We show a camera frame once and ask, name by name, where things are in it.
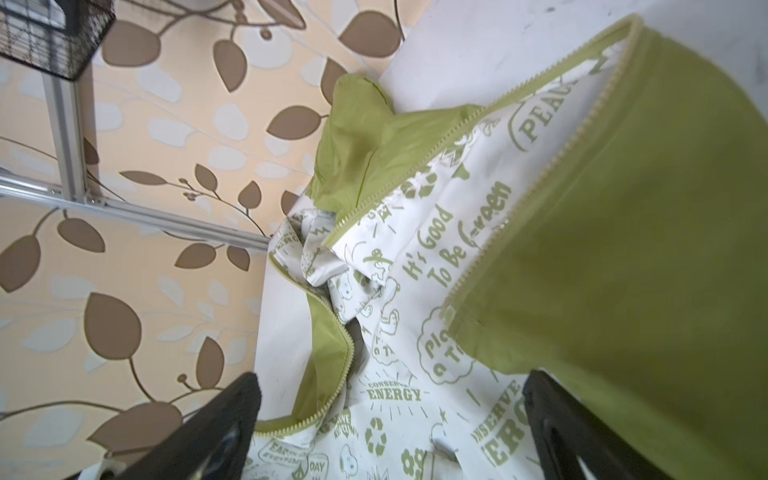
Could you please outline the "green zip-up hooded jacket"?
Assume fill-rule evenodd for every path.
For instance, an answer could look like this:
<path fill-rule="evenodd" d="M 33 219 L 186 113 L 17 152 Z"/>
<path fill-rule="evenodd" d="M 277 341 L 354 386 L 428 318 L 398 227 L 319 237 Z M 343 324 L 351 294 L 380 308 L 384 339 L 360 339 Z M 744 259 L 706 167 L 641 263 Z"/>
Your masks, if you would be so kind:
<path fill-rule="evenodd" d="M 767 475 L 767 123 L 636 15 L 487 106 L 336 81 L 244 477 L 544 479 L 533 370 L 658 479 Z"/>

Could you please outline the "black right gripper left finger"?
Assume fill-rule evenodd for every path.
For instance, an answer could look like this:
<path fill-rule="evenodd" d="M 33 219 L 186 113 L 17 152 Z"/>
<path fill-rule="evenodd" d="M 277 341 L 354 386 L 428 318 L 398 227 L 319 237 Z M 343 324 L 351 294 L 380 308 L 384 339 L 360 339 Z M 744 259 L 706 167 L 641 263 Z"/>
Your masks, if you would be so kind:
<path fill-rule="evenodd" d="M 239 479 L 262 393 L 253 372 L 240 375 L 119 479 Z"/>

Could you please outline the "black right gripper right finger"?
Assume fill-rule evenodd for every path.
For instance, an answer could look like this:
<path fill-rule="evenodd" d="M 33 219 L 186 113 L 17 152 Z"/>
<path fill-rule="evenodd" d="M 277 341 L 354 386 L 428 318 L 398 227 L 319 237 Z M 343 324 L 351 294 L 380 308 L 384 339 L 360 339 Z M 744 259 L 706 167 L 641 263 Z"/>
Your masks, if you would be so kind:
<path fill-rule="evenodd" d="M 530 372 L 524 405 L 546 479 L 658 479 L 660 469 L 546 372 Z"/>

